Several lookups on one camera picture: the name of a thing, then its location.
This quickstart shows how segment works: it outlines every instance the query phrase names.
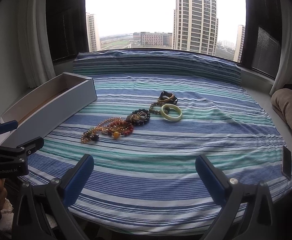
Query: smartphone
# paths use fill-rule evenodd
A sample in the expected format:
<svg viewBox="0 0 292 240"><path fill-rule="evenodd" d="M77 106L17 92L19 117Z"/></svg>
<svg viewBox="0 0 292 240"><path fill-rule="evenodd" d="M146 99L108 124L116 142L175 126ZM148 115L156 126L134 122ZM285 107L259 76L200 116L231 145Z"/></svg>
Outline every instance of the smartphone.
<svg viewBox="0 0 292 240"><path fill-rule="evenodd" d="M282 153L282 174L288 179L291 180L292 176L292 155L288 148L283 146Z"/></svg>

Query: white curtain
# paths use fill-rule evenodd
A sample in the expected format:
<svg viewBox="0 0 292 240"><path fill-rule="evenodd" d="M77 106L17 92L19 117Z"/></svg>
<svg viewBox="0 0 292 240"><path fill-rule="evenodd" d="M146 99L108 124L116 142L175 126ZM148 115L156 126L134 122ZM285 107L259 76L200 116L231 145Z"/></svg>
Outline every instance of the white curtain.
<svg viewBox="0 0 292 240"><path fill-rule="evenodd" d="M18 39L29 87L54 78L46 28L46 0L19 0Z"/></svg>
<svg viewBox="0 0 292 240"><path fill-rule="evenodd" d="M282 50L278 73L270 95L292 84L292 4L289 0L280 0L282 8Z"/></svg>

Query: screw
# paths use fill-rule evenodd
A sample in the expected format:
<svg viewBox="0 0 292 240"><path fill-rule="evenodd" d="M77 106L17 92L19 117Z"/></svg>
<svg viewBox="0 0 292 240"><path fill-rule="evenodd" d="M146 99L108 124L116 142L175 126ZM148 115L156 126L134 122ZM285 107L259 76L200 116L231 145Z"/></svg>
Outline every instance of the screw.
<svg viewBox="0 0 292 240"><path fill-rule="evenodd" d="M28 181L26 181L26 182L24 182L23 184L22 184L22 187L28 187L29 186L29 182Z"/></svg>
<svg viewBox="0 0 292 240"><path fill-rule="evenodd" d="M229 179L229 182L230 182L231 184L237 184L237 183L238 183L238 180L235 179L235 178L231 178L231 179Z"/></svg>
<svg viewBox="0 0 292 240"><path fill-rule="evenodd" d="M58 179L58 178L53 178L53 179L50 181L51 184L58 184L59 182L60 182L60 179Z"/></svg>

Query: jewelry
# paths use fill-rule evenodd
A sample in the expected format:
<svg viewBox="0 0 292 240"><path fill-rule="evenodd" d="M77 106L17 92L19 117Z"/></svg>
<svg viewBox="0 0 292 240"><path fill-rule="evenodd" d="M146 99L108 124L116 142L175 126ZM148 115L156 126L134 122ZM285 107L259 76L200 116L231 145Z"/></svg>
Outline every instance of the jewelry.
<svg viewBox="0 0 292 240"><path fill-rule="evenodd" d="M120 135L131 134L133 130L134 127L130 122L126 122L120 117L109 118L99 123L96 127L93 127L85 132L81 137L81 142L88 143L89 141L98 141L99 135L96 134L98 131L104 134L112 135L115 139L117 139Z"/></svg>
<svg viewBox="0 0 292 240"><path fill-rule="evenodd" d="M155 106L163 106L163 105L165 105L165 104L167 104L167 103L163 103L163 102L154 102L154 103L152 103L152 104L150 105L150 107L149 107L149 111L150 111L152 114L160 114L160 110L159 110L159 111L158 111L158 110L154 110L153 108L154 108ZM169 111L170 111L170 108L169 108L169 107L165 109L165 113L166 113L166 114L168 114Z"/></svg>
<svg viewBox="0 0 292 240"><path fill-rule="evenodd" d="M142 125L149 121L150 112L147 109L138 109L132 111L125 119L126 122L131 122L133 125Z"/></svg>
<svg viewBox="0 0 292 240"><path fill-rule="evenodd" d="M160 103L166 103L166 104L177 104L177 97L173 93L168 93L166 91L162 91L160 93L159 98L157 99L158 102Z"/></svg>
<svg viewBox="0 0 292 240"><path fill-rule="evenodd" d="M172 117L172 116L167 115L165 113L165 108L167 108L167 107L175 109L179 113L179 116L178 117ZM181 118L182 118L182 110L178 106L175 106L175 105L172 105L172 104L163 105L161 107L161 109L160 109L160 113L162 114L162 116L165 119L170 120L170 121L174 121L174 122L177 122L177 121L181 120Z"/></svg>

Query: sky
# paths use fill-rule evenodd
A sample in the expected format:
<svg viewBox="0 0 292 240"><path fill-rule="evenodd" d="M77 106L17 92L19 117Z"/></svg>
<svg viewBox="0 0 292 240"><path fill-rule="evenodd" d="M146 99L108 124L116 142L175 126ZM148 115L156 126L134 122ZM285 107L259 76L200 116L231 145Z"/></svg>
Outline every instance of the sky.
<svg viewBox="0 0 292 240"><path fill-rule="evenodd" d="M133 32L173 32L175 0L86 0L96 14L99 36ZM218 41L236 43L237 26L245 25L245 0L216 0Z"/></svg>

